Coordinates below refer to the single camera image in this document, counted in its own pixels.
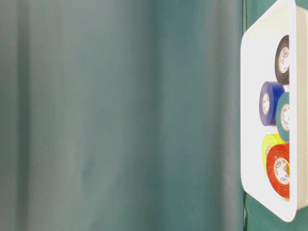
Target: tape roll core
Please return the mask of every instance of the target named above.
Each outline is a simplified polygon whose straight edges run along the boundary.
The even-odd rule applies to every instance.
[[[273,189],[282,197],[290,198],[289,144],[273,146],[266,160],[268,178]]]
[[[264,126],[276,125],[276,108],[284,88],[278,82],[265,82],[259,97],[259,114]]]
[[[275,75],[282,85],[289,84],[289,64],[289,35],[285,35],[278,44],[275,56]]]

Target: green fabric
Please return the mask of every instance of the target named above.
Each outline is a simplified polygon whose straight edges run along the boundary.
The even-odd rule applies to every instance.
[[[249,28],[275,1],[274,0],[246,0],[246,18],[243,18]],[[307,0],[297,0],[297,5],[308,9]],[[308,230],[308,207],[298,210],[295,219],[284,222],[261,203],[247,195],[245,207],[247,210],[247,231],[306,231]]]
[[[0,229],[243,229],[238,0],[1,0]]]

